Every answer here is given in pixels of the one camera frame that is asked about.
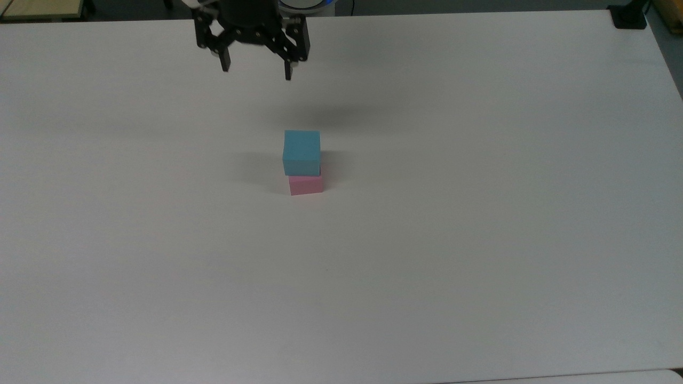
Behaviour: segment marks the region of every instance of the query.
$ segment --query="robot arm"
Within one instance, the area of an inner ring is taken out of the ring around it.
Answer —
[[[277,0],[183,0],[192,9],[197,46],[208,48],[230,68],[228,47],[235,41],[265,45],[285,62],[285,78],[292,78],[292,63],[306,61],[310,42],[306,17],[302,14],[282,18]],[[223,27],[215,36],[214,20]]]

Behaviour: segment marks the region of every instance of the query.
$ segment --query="foam block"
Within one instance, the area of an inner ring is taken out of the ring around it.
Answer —
[[[322,192],[322,174],[319,176],[289,176],[289,179],[292,196]]]
[[[287,176],[319,176],[320,132],[285,131],[282,165]]]

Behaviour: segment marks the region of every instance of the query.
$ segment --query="table surface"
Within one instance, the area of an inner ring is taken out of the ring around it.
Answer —
[[[13,0],[2,17],[6,20],[79,17],[82,6],[83,0]]]
[[[683,103],[607,11],[0,25],[0,381],[683,366]],[[291,197],[285,129],[322,134]]]
[[[670,370],[580,374],[574,376],[537,377],[479,381],[479,384],[683,384],[683,378]]]

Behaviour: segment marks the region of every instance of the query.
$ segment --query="pink block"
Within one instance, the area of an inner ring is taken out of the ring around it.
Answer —
[[[319,176],[287,176],[290,179],[290,193],[306,195],[322,192],[322,173]]]

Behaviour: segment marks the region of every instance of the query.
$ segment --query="blue cube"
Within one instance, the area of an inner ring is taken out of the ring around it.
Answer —
[[[282,164],[287,176],[319,176],[320,131],[285,131]]]

